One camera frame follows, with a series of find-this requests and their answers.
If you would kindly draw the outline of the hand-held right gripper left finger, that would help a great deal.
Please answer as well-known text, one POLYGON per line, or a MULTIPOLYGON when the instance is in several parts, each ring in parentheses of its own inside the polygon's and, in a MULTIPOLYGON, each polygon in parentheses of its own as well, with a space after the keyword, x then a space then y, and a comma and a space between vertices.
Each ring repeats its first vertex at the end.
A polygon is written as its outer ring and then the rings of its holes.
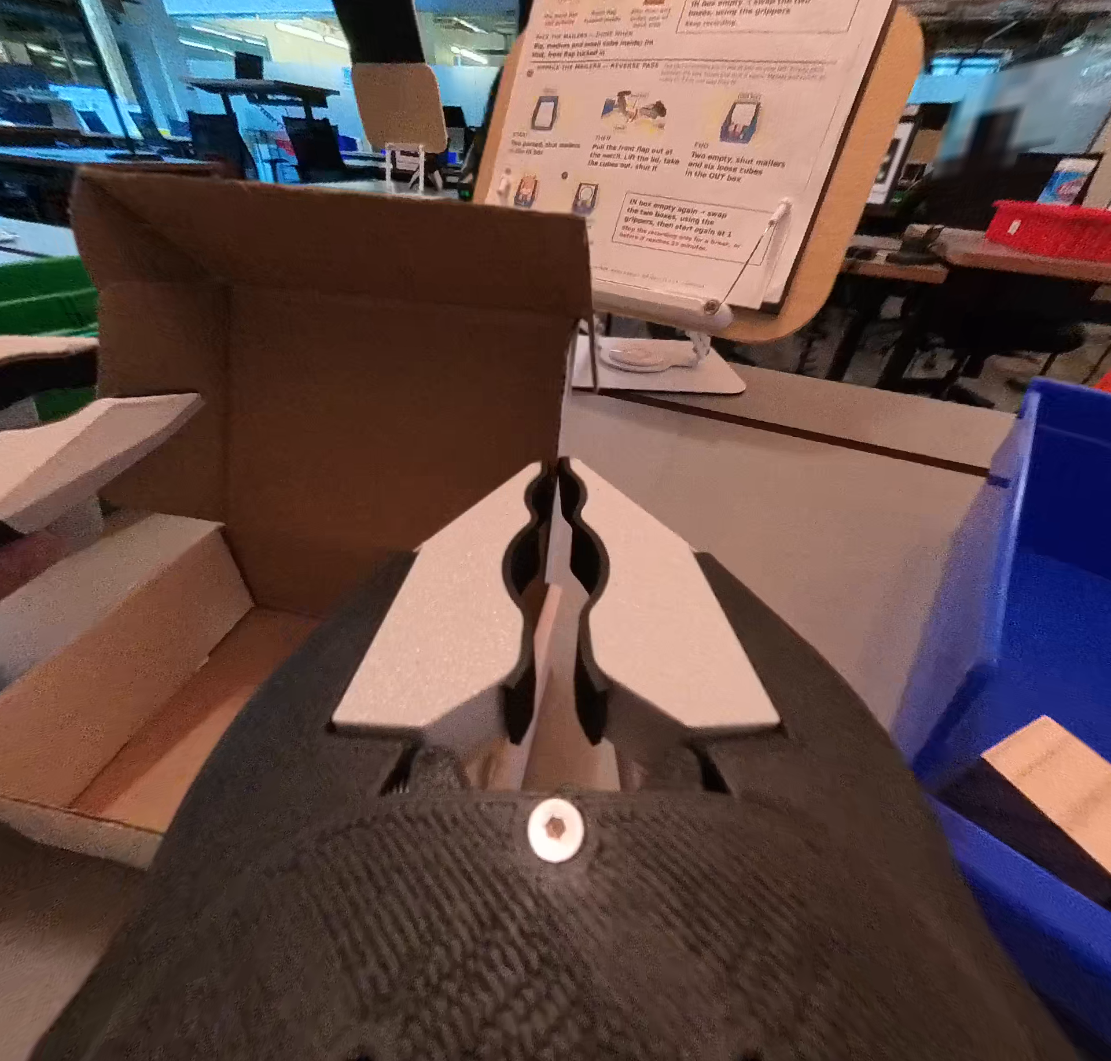
POLYGON ((343 735, 470 758, 536 718, 552 469, 526 466, 418 548, 331 715, 343 735))

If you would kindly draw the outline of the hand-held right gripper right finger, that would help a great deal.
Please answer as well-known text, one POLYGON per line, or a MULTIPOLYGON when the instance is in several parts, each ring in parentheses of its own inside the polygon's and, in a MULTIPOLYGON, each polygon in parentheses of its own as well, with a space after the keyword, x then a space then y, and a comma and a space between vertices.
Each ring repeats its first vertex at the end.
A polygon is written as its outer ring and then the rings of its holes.
POLYGON ((575 718, 641 765, 781 717, 689 542, 575 458, 560 459, 572 574, 575 718))

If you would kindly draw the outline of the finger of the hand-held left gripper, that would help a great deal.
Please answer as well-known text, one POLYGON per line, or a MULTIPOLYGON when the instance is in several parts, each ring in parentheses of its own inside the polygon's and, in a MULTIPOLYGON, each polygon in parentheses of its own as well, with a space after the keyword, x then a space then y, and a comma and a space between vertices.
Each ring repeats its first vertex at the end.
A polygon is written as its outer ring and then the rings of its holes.
POLYGON ((88 336, 1 337, 1 409, 54 390, 94 389, 99 340, 88 336))
POLYGON ((101 398, 72 416, 1 433, 2 540, 53 524, 202 409, 196 392, 101 398))

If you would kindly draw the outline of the green plastic bin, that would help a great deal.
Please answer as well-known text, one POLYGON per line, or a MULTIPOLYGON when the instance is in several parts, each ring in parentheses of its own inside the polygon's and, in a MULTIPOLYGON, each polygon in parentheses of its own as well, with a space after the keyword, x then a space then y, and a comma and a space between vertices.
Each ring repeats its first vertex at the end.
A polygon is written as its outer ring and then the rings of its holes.
MULTIPOLYGON (((42 258, 2 266, 1 337, 98 338, 98 291, 80 258, 42 258)), ((54 390, 2 410, 3 428, 24 428, 70 416, 94 389, 54 390)))

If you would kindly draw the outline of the white cardboard mailer box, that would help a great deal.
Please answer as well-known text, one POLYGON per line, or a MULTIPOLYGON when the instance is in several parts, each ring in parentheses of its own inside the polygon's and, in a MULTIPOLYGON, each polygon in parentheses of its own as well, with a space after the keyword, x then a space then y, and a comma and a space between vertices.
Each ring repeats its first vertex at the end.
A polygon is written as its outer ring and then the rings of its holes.
POLYGON ((71 197, 97 399, 202 409, 2 598, 2 828, 134 868, 250 691, 388 555, 556 460, 583 222, 120 168, 71 197))

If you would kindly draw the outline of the blue plastic bin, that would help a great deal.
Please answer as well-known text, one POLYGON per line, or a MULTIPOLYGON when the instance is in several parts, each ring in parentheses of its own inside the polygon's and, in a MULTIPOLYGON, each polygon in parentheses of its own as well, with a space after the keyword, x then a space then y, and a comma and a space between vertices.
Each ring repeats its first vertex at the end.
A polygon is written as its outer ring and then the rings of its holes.
POLYGON ((1110 752, 1110 399, 1035 379, 958 527, 892 739, 995 939, 1109 1055, 1109 863, 1023 792, 1005 744, 1110 752))

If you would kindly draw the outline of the black standing desk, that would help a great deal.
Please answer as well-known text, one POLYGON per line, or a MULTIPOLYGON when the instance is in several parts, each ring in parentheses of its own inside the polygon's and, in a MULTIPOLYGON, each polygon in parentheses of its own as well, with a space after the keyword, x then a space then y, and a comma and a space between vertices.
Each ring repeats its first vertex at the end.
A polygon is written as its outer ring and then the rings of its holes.
POLYGON ((293 153, 286 152, 273 132, 248 138, 240 126, 233 100, 264 111, 294 108, 303 119, 313 120, 316 110, 326 110, 339 89, 284 82, 267 78, 187 77, 183 84, 196 93, 219 99, 222 111, 187 112, 189 146, 193 157, 227 177, 243 180, 282 180, 282 167, 293 166, 293 153))

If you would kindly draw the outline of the black office chair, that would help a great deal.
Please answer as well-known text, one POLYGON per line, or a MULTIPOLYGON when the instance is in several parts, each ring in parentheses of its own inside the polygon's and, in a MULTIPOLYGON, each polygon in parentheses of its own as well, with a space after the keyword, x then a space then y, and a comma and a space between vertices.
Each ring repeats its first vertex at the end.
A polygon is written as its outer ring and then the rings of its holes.
POLYGON ((286 136, 296 156, 302 183, 329 183, 346 180, 347 166, 336 127, 327 119, 284 117, 286 136))

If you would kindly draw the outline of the wooden cube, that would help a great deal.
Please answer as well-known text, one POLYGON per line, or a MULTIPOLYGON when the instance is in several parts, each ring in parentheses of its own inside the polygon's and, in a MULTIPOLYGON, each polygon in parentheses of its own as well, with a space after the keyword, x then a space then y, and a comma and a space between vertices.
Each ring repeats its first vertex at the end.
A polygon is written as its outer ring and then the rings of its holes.
POLYGON ((1110 873, 1110 763, 1049 715, 1005 735, 980 760, 1035 814, 1110 873))

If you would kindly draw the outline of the wooden document stand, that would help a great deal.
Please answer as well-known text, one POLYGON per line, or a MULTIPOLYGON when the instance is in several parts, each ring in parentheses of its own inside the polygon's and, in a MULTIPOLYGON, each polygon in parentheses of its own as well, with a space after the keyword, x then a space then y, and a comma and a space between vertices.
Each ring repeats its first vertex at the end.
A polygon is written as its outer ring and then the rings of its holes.
POLYGON ((354 62, 351 82, 368 143, 384 154, 384 180, 396 189, 396 152, 417 158, 418 193, 426 192, 426 158, 448 148, 448 131, 439 84, 431 66, 354 62))

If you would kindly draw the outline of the black panel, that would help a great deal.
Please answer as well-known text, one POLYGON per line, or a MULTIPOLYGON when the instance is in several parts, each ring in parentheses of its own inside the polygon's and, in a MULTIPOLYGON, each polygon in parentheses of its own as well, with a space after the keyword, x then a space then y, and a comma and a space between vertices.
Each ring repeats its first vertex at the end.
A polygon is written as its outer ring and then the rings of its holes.
POLYGON ((414 0, 331 0, 354 66, 426 63, 414 0))

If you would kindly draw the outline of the wooden table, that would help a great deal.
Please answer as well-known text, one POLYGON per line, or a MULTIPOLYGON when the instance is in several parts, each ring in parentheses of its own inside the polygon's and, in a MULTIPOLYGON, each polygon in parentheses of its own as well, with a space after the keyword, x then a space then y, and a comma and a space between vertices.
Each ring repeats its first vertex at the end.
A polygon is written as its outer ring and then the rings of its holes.
POLYGON ((1033 256, 985 236, 929 229, 912 249, 849 249, 842 281, 859 281, 844 304, 851 322, 827 377, 841 380, 867 322, 900 297, 901 328, 875 387, 945 399, 994 357, 1042 356, 1041 374, 1080 349, 1088 326, 1109 319, 1098 300, 1109 263, 1033 256))

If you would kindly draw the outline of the instruction sheet on stand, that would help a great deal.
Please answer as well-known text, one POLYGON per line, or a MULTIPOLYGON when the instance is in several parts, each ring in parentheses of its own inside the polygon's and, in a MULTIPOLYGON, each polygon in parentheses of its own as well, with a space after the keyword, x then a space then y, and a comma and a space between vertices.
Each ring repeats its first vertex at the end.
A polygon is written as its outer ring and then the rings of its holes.
MULTIPOLYGON (((811 236, 782 302, 774 308, 719 308, 710 303, 703 312, 689 310, 667 304, 659 298, 642 299, 597 289, 590 263, 591 304, 580 323, 572 356, 572 386, 575 389, 740 396, 744 382, 715 351, 715 340, 747 344, 778 340, 795 333, 825 304, 924 53, 921 29, 915 19, 900 8, 900 2, 882 34, 811 236)), ((496 98, 476 188, 476 199, 481 204, 497 206, 489 201, 492 186, 489 149, 492 137, 500 136, 506 123, 507 96, 501 89, 502 79, 513 76, 521 36, 507 59, 496 98)), ((516 211, 527 216, 542 213, 516 211)), ((589 246, 585 221, 577 218, 584 224, 589 246)))

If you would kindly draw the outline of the printed instruction sheet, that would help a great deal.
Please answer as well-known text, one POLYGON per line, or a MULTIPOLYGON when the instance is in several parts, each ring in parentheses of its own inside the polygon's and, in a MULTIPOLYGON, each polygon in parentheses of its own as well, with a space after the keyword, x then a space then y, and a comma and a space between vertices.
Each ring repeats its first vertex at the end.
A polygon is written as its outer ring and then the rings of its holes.
POLYGON ((534 0, 489 201, 585 221, 597 289, 777 307, 899 0, 534 0))

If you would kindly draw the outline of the red plastic bin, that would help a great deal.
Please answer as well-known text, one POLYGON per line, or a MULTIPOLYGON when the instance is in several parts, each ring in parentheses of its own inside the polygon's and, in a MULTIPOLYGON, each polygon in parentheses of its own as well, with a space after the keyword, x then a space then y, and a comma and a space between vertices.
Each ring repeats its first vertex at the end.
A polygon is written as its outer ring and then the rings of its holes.
POLYGON ((1110 263, 1108 209, 1000 200, 984 236, 1030 256, 1110 263))

